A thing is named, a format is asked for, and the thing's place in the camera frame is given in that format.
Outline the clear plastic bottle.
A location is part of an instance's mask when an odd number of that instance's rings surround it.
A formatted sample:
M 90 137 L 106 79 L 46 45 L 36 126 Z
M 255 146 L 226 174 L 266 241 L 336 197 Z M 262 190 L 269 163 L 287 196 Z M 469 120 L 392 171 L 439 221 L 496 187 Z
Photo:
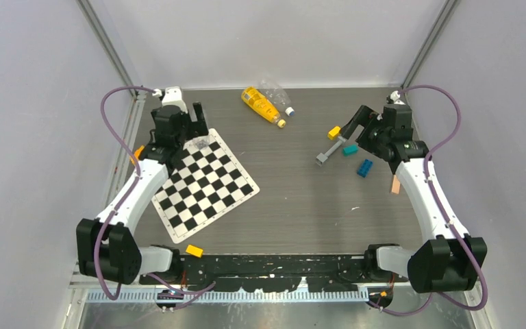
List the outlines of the clear plastic bottle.
M 205 149 L 210 145 L 210 136 L 199 136 L 193 138 L 192 142 L 197 149 Z

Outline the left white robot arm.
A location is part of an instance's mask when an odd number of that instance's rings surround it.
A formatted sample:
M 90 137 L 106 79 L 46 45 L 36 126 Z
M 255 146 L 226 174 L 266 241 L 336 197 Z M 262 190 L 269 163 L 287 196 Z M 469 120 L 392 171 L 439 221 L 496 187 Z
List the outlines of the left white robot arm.
M 141 152 L 126 185 L 94 219 L 82 219 L 77 225 L 80 274 L 120 284 L 154 272 L 167 284 L 181 278 L 178 252 L 155 245 L 140 248 L 134 232 L 158 189 L 183 167 L 185 145 L 209 134 L 201 103 L 194 102 L 192 112 L 195 119 L 175 105 L 152 110 L 153 140 Z

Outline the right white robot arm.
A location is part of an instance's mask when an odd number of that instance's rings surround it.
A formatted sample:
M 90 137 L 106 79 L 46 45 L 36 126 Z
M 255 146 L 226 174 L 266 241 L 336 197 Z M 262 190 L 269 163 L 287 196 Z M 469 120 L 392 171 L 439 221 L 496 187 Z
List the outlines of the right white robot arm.
M 442 189 L 430 187 L 436 179 L 434 164 L 426 159 L 427 144 L 414 139 L 412 109 L 392 104 L 378 113 L 360 106 L 340 134 L 350 137 L 357 127 L 362 128 L 355 140 L 358 146 L 387 162 L 408 194 L 423 238 L 416 251 L 394 243 L 369 245 L 363 264 L 366 277 L 377 282 L 395 273 L 407 278 L 417 293 L 471 290 L 488 248 L 460 223 Z

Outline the yellow juice bottle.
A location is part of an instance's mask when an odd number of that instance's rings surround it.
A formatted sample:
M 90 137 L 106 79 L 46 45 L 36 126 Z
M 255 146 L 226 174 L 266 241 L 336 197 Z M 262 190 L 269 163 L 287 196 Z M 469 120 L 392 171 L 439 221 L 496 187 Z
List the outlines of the yellow juice bottle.
M 256 88 L 250 86 L 242 91 L 241 99 L 261 117 L 278 128 L 284 128 L 286 121 L 276 107 Z

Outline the clear bottle blue cap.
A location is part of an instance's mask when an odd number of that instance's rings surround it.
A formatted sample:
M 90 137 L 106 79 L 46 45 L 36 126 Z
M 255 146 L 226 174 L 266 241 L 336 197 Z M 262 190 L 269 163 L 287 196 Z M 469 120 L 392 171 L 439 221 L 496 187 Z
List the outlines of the clear bottle blue cap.
M 288 117 L 295 114 L 292 102 L 286 91 L 276 82 L 269 78 L 261 79 L 258 84 L 258 90 L 280 111 Z

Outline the teal block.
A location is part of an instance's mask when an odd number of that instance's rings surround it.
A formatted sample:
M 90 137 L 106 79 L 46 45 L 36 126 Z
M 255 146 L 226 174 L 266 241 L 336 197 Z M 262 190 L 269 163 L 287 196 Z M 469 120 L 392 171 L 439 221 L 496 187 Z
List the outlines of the teal block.
M 357 145 L 348 145 L 342 148 L 343 156 L 351 156 L 353 154 L 358 153 L 358 151 L 359 151 L 359 147 Z

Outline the black white chessboard mat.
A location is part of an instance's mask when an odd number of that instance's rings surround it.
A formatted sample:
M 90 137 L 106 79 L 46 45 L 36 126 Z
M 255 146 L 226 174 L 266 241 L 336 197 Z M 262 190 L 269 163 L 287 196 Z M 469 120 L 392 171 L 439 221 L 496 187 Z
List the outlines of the black white chessboard mat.
M 211 128 L 209 144 L 184 145 L 182 164 L 152 197 L 174 243 L 181 243 L 260 192 L 221 135 Z

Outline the blue lego brick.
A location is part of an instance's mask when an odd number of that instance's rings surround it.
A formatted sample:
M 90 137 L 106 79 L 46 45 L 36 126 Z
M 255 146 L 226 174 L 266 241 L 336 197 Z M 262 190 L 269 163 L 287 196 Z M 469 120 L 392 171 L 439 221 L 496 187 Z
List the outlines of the blue lego brick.
M 371 168 L 373 166 L 373 161 L 371 160 L 364 160 L 362 162 L 362 164 L 359 166 L 358 170 L 356 171 L 356 173 L 362 177 L 362 178 L 366 178 L 367 175 L 369 174 Z

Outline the grey long block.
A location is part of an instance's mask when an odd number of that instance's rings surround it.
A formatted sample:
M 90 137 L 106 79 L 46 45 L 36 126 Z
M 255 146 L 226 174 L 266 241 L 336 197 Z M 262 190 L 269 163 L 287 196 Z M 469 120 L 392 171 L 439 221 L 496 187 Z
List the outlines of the grey long block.
M 323 153 L 320 153 L 316 157 L 316 164 L 318 166 L 323 166 L 323 164 L 328 160 L 328 158 L 339 148 L 341 147 L 347 140 L 341 136 L 339 136 L 336 139 L 336 142 L 326 151 Z

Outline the orange green block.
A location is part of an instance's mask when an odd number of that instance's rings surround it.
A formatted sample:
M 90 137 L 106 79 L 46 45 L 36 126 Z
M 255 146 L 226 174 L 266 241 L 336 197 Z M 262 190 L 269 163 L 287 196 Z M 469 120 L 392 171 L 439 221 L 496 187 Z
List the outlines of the orange green block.
M 144 150 L 145 146 L 141 145 L 136 151 L 134 151 L 134 156 L 130 158 L 131 163 L 135 165 L 135 161 L 140 159 L 140 155 L 142 151 Z

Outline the tan wooden block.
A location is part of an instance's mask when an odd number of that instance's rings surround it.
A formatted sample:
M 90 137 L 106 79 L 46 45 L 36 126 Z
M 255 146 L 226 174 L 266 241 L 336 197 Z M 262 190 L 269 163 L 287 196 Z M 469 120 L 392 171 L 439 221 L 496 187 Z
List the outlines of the tan wooden block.
M 398 195 L 401 190 L 401 183 L 396 175 L 392 177 L 390 192 L 392 194 Z

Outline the yellow block near base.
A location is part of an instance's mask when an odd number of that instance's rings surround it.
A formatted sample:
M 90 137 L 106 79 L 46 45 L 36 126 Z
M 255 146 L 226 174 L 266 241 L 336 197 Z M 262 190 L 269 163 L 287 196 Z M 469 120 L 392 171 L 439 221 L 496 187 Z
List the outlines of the yellow block near base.
M 201 258 L 203 256 L 204 250 L 202 248 L 200 248 L 200 247 L 197 247 L 195 245 L 189 244 L 187 246 L 185 252 L 188 255 L 191 255 L 191 256 L 194 256 L 194 257 L 197 257 L 197 258 Z

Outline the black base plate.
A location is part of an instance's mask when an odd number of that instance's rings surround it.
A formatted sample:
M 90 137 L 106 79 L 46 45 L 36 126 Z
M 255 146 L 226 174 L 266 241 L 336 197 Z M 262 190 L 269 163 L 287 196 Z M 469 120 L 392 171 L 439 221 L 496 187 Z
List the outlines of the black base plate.
M 377 269 L 363 254 L 206 254 L 202 257 L 174 251 L 171 268 L 158 278 L 140 277 L 145 285 L 182 284 L 198 291 L 210 284 L 216 292 L 292 292 L 301 283 L 319 292 L 352 291 L 358 284 L 405 282 L 398 274 Z

